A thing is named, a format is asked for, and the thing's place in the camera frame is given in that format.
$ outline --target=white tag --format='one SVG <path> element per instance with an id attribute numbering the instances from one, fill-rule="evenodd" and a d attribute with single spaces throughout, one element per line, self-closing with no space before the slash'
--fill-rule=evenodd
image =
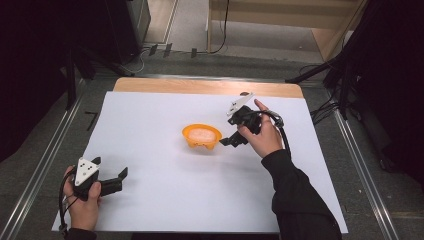
<path id="1" fill-rule="evenodd" d="M 100 168 L 88 160 L 80 158 L 78 160 L 77 174 L 75 175 L 75 186 L 81 185 L 85 180 L 91 177 Z"/>
<path id="2" fill-rule="evenodd" d="M 248 95 L 240 98 L 239 100 L 232 102 L 230 106 L 230 110 L 227 112 L 227 116 L 233 115 L 235 112 L 240 110 L 241 107 L 243 107 L 244 104 L 246 104 L 255 94 L 253 92 L 249 93 Z"/>

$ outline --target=right hand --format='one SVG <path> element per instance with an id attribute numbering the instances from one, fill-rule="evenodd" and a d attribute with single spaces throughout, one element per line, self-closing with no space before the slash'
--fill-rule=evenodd
<path id="1" fill-rule="evenodd" d="M 261 111 L 268 110 L 259 100 L 255 99 L 255 104 Z M 283 149 L 280 131 L 275 127 L 268 115 L 261 115 L 261 132 L 254 135 L 246 126 L 239 125 L 238 132 L 249 141 L 253 150 L 264 158 L 268 154 Z"/>

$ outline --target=orange bowl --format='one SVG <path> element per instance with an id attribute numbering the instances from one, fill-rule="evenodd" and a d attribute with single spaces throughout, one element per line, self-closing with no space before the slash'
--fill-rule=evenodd
<path id="1" fill-rule="evenodd" d="M 209 150 L 222 138 L 218 129 L 206 124 L 191 124 L 183 129 L 183 135 L 190 147 L 204 146 Z"/>

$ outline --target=white sheet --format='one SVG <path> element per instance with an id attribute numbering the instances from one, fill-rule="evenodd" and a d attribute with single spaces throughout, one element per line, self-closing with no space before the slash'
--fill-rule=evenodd
<path id="1" fill-rule="evenodd" d="M 108 92 L 84 158 L 102 158 L 100 180 L 129 168 L 123 191 L 103 198 L 97 231 L 279 232 L 269 173 L 250 145 L 189 148 L 193 123 L 236 131 L 227 120 L 239 96 Z M 257 97 L 285 123 L 293 162 L 347 233 L 304 99 Z M 257 109 L 253 101 L 247 104 Z M 57 230 L 59 218 L 53 225 Z"/>

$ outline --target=hand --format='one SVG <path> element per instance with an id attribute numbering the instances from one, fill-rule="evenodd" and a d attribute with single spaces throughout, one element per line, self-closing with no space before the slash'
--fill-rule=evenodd
<path id="1" fill-rule="evenodd" d="M 268 108 L 257 99 L 255 99 L 255 104 L 261 111 L 268 110 Z M 271 119 L 266 114 L 262 114 L 261 116 L 261 132 L 258 135 L 254 135 L 243 125 L 238 126 L 238 132 L 249 141 L 253 150 L 255 150 L 261 158 L 264 158 L 272 152 L 283 149 L 280 131 L 272 124 Z"/>
<path id="2" fill-rule="evenodd" d="M 68 167 L 66 173 L 71 170 L 72 167 Z M 89 231 L 94 230 L 94 227 L 97 223 L 97 219 L 99 217 L 99 196 L 101 188 L 102 185 L 100 184 L 100 182 L 93 183 L 88 192 L 88 200 L 85 202 L 81 199 L 77 199 L 77 197 L 74 196 L 74 191 L 71 184 L 71 177 L 67 179 L 63 188 L 63 193 L 65 194 L 65 196 L 67 196 L 69 205 L 76 200 L 76 202 L 72 204 L 72 206 L 69 208 L 72 228 L 79 228 Z"/>

